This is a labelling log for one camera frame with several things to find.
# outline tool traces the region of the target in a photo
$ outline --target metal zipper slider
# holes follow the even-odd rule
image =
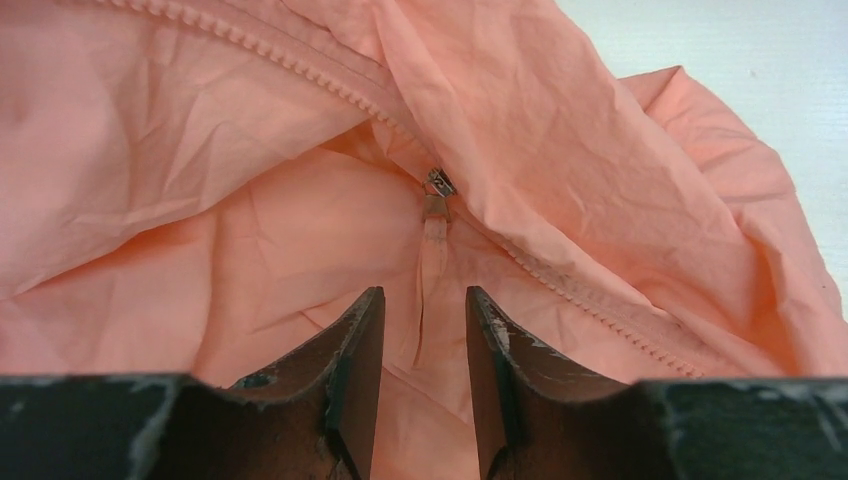
[[[445,171],[434,168],[421,186],[424,188],[423,220],[427,220],[429,217],[443,217],[450,222],[447,197],[455,195],[456,188],[454,188]]]

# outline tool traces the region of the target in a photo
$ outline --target zipper pull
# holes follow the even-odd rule
[[[456,195],[456,188],[445,172],[438,168],[430,171],[421,186],[424,188],[424,229],[416,285],[419,316],[417,325],[410,326],[402,353],[406,365],[411,368],[423,366],[428,355],[433,354],[431,343],[434,337],[439,335],[439,319],[431,318],[432,314],[426,307],[448,266],[450,210],[447,199]]]
[[[423,220],[426,221],[430,217],[442,217],[450,223],[447,198],[456,195],[456,188],[454,188],[445,171],[434,168],[421,186],[424,188]]]

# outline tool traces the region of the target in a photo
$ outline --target worn paint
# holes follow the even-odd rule
[[[232,387],[233,390],[262,388],[276,383],[277,377],[269,373],[257,372],[239,379]]]
[[[130,444],[130,474],[127,480],[143,480],[147,478],[156,464],[159,451],[159,439],[168,423],[171,408],[176,403],[181,385],[173,379],[157,377],[136,377],[131,392],[159,386],[164,388],[164,398],[159,408],[147,419],[144,428],[135,436]]]
[[[497,317],[492,317],[490,319],[489,325],[492,326],[492,331],[495,333],[495,336],[498,337],[498,343],[501,344],[501,347],[505,352],[509,351],[509,331],[506,329],[506,325],[504,325],[503,320]]]
[[[321,435],[318,437],[318,441],[315,443],[315,453],[318,454],[318,458],[321,460],[325,460],[332,455],[330,452],[330,447],[327,444],[327,437]]]
[[[18,400],[17,402],[13,403],[12,406],[9,407],[9,413],[6,415],[6,420],[14,420],[15,417],[17,417],[18,414],[20,414],[24,410],[25,406],[26,402],[24,402],[23,400]]]
[[[49,387],[51,385],[64,382],[68,377],[65,376],[48,376],[48,377],[5,377],[0,379],[0,385],[25,385],[27,387]]]
[[[668,390],[660,388],[657,389],[657,393],[659,395],[655,398],[665,410],[665,415],[660,416],[660,419],[669,434],[668,453],[671,458],[674,459],[680,446],[680,442],[685,436],[685,432],[682,428],[684,422],[683,419],[680,418],[680,415],[677,414],[677,409],[675,408],[674,403],[668,399]],[[673,461],[672,468],[674,469],[675,476],[678,480],[687,480],[688,477],[686,472],[683,471],[679,462]]]
[[[827,438],[834,451],[842,451],[842,442],[836,435],[836,429],[831,423],[831,417],[824,409],[839,420],[842,428],[848,429],[848,413],[839,402],[848,402],[848,385],[840,384],[802,384],[798,382],[772,382],[768,384],[730,381],[727,385],[742,391],[757,390],[757,397],[764,401],[792,400],[808,404],[816,412],[816,418],[822,434]]]

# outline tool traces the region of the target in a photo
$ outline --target white wall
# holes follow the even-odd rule
[[[848,311],[848,0],[557,0],[617,76],[671,65],[780,152]]]

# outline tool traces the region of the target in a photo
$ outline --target pink jacket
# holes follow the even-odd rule
[[[5,374],[228,385],[383,285],[392,480],[478,475],[468,285],[626,382],[848,374],[778,155],[551,0],[0,0],[0,65]]]

